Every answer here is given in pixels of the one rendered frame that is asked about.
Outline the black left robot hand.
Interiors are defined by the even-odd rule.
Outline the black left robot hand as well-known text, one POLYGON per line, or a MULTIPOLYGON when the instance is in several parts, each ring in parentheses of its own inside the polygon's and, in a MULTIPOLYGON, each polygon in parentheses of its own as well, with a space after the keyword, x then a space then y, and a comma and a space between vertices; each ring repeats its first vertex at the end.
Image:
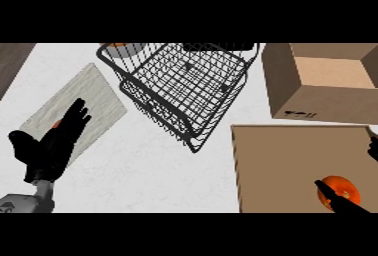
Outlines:
POLYGON ((64 174, 76 143, 92 119, 85 104, 82 98, 74 101, 58 127, 46 132, 40 140, 21 130, 14 130, 8 135, 15 158, 27 165, 27 183, 40 180, 55 182, 64 174))

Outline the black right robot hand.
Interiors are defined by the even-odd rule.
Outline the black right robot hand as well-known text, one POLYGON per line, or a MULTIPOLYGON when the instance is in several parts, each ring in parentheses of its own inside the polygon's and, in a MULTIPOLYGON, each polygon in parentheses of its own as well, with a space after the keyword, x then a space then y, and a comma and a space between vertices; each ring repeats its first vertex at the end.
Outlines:
POLYGON ((349 199, 337 195, 333 188, 322 182, 322 179, 315 181, 322 205, 337 214, 370 214, 361 204, 355 204, 349 199))

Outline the orange squash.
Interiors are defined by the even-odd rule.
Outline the orange squash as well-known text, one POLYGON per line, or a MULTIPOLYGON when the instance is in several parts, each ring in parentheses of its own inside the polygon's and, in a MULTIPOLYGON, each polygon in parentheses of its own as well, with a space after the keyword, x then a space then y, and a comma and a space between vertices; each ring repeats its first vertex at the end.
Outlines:
POLYGON ((322 182, 333 188, 339 196, 343 196, 355 204, 361 204, 361 193, 349 179, 341 176, 328 176, 322 182))

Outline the flat brown tray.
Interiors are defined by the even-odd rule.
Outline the flat brown tray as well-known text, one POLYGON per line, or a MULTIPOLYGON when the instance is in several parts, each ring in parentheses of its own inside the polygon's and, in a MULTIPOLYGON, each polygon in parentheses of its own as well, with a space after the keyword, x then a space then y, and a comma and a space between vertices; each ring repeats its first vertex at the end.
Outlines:
POLYGON ((350 180, 361 206, 378 213, 378 161, 365 127, 235 125, 232 141, 244 213, 325 213, 315 182, 331 175, 350 180))

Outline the grey marble cutting board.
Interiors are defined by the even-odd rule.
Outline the grey marble cutting board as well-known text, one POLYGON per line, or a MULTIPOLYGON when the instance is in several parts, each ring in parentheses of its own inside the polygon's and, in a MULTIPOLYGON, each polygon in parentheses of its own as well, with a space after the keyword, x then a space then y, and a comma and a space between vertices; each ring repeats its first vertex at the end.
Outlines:
POLYGON ((70 163, 76 161, 127 113, 116 91, 93 63, 82 69, 20 127, 37 140, 43 138, 55 123, 62 119, 77 98, 86 101, 85 106, 89 108, 87 114, 92 119, 76 143, 70 163))

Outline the dark brown wooden panel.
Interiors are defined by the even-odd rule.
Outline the dark brown wooden panel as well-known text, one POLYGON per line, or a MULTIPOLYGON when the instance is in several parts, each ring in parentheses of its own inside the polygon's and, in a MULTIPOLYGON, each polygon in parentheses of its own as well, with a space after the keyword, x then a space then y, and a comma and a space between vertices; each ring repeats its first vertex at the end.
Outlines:
POLYGON ((34 43, 0 43, 0 100, 34 47, 34 43))

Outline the open cardboard box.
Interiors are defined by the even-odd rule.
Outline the open cardboard box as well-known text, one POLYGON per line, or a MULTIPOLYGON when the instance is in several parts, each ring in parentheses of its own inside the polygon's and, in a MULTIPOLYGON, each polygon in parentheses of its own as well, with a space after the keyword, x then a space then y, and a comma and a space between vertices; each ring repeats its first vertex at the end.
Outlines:
POLYGON ((262 62, 275 119, 378 125, 378 43, 269 43, 262 62))

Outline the grey can with orange top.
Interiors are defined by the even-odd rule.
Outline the grey can with orange top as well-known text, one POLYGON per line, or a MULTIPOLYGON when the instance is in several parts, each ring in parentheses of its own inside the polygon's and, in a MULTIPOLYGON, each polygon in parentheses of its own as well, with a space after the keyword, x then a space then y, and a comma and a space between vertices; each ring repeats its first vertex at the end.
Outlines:
POLYGON ((145 46, 145 43, 111 43, 105 53, 116 58, 129 58, 144 50, 145 46))

